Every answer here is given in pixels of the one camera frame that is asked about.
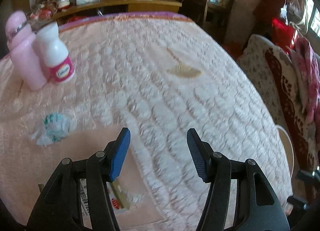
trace window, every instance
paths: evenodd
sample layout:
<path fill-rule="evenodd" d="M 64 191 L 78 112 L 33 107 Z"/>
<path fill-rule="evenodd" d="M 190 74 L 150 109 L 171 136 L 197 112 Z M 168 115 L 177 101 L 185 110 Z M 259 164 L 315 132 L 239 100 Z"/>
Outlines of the window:
<path fill-rule="evenodd" d="M 311 17 L 309 22 L 309 29 L 320 37 L 320 13 L 314 6 L 312 0 L 308 0 L 308 15 Z"/>
<path fill-rule="evenodd" d="M 310 21 L 311 21 L 310 28 L 318 35 L 318 37 L 320 37 L 320 13 L 318 9 L 316 9 L 315 15 L 313 19 Z"/>

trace product label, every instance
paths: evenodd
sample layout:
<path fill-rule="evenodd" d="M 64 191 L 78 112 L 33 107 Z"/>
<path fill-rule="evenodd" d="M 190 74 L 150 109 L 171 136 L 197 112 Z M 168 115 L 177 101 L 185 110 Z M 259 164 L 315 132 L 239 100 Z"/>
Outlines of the product label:
<path fill-rule="evenodd" d="M 61 64 L 49 69 L 51 75 L 54 77 L 54 80 L 58 83 L 67 80 L 73 75 L 75 70 L 69 56 Z"/>

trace crumpled tissue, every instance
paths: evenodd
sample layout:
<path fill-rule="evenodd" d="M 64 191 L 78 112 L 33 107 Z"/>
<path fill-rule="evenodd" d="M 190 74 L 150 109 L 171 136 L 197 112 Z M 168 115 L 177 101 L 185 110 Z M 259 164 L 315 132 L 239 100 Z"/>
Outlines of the crumpled tissue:
<path fill-rule="evenodd" d="M 47 115 L 32 134 L 31 139 L 36 139 L 39 146 L 47 146 L 67 137 L 71 132 L 72 121 L 59 113 Z"/>

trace bed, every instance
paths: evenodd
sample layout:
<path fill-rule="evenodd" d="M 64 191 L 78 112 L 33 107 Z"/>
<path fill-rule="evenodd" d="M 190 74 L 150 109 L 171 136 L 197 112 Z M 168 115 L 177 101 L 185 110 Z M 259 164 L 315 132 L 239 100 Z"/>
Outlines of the bed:
<path fill-rule="evenodd" d="M 132 182 L 125 182 L 137 174 L 141 203 L 148 199 L 156 216 L 143 219 L 137 202 L 117 215 L 122 229 L 196 229 L 209 186 L 192 163 L 189 128 L 229 159 L 255 159 L 290 212 L 289 167 L 268 109 L 232 58 L 193 21 L 162 12 L 113 14 L 62 25 L 60 38 L 76 68 L 68 83 L 30 92 L 10 59 L 0 61 L 0 197 L 17 221 L 26 224 L 38 184 L 64 157 L 89 157 L 124 126 L 132 140 L 121 185 L 130 189 Z M 31 136 L 52 112 L 69 117 L 73 133 L 37 146 Z M 95 142 L 92 131 L 106 131 L 100 132 L 104 141 Z M 93 137 L 79 137 L 82 132 Z M 233 182 L 226 227 L 235 199 Z M 140 223 L 124 220 L 135 212 Z"/>

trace pink towel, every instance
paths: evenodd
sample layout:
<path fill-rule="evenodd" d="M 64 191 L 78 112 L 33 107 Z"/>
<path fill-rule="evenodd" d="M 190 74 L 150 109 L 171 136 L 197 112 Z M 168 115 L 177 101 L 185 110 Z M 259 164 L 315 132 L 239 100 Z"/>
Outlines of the pink towel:
<path fill-rule="evenodd" d="M 296 51 L 291 51 L 292 62 L 298 65 L 303 82 L 308 85 L 308 104 L 306 123 L 316 124 L 316 139 L 320 142 L 320 76 L 318 63 L 313 49 L 306 38 L 298 38 Z"/>

